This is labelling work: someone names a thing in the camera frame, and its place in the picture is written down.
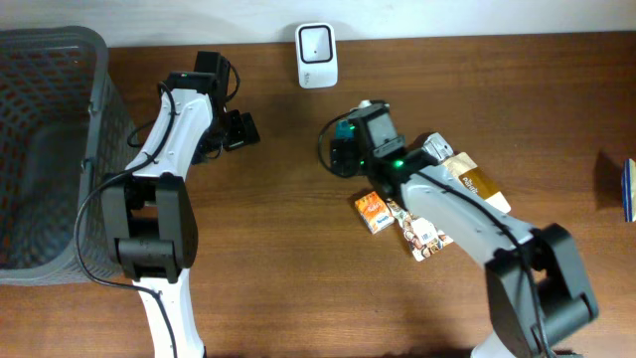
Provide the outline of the beige PanTree snack pouch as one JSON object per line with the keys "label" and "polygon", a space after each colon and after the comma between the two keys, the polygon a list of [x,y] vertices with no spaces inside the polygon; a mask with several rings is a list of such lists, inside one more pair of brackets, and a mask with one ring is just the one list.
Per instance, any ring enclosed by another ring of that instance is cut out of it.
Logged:
{"label": "beige PanTree snack pouch", "polygon": [[[434,154],[433,157],[470,192],[505,214],[511,211],[511,206],[498,185],[468,154]],[[417,262],[424,261],[453,243],[449,236],[431,222],[403,209],[395,201],[387,201],[387,206],[401,227],[406,244]]]}

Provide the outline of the small orange snack packet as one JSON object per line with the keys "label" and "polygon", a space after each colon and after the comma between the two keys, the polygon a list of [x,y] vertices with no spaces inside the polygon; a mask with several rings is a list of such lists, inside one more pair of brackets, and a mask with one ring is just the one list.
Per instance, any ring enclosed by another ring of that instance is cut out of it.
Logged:
{"label": "small orange snack packet", "polygon": [[356,200],[354,206],[373,235],[395,221],[388,205],[375,191]]}

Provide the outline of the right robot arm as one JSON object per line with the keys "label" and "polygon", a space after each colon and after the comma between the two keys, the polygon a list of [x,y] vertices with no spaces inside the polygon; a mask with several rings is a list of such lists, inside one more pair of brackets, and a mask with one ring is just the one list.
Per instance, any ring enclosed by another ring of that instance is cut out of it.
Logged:
{"label": "right robot arm", "polygon": [[483,268],[492,333],[473,357],[552,357],[554,345],[594,321],[599,307],[571,233],[543,229],[488,204],[421,149],[409,149],[383,100],[364,100],[326,129],[322,166],[365,176],[384,200],[429,220]]}

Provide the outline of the silver foil snack packet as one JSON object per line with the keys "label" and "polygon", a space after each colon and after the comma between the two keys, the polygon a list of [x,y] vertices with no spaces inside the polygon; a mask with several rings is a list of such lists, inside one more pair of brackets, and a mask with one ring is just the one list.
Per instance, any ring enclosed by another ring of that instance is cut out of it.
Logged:
{"label": "silver foil snack packet", "polygon": [[441,163],[454,155],[451,145],[438,132],[430,134],[423,142],[421,149]]}

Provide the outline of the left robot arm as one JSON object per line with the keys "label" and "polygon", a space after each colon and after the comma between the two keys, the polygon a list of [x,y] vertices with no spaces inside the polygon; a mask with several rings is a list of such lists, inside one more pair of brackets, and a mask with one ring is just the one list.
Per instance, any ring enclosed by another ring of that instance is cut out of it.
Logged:
{"label": "left robot arm", "polygon": [[260,141],[247,112],[229,110],[239,75],[218,52],[158,86],[161,106],[138,154],[98,190],[108,255],[139,293],[157,357],[204,357],[190,292],[199,230],[189,169]]}

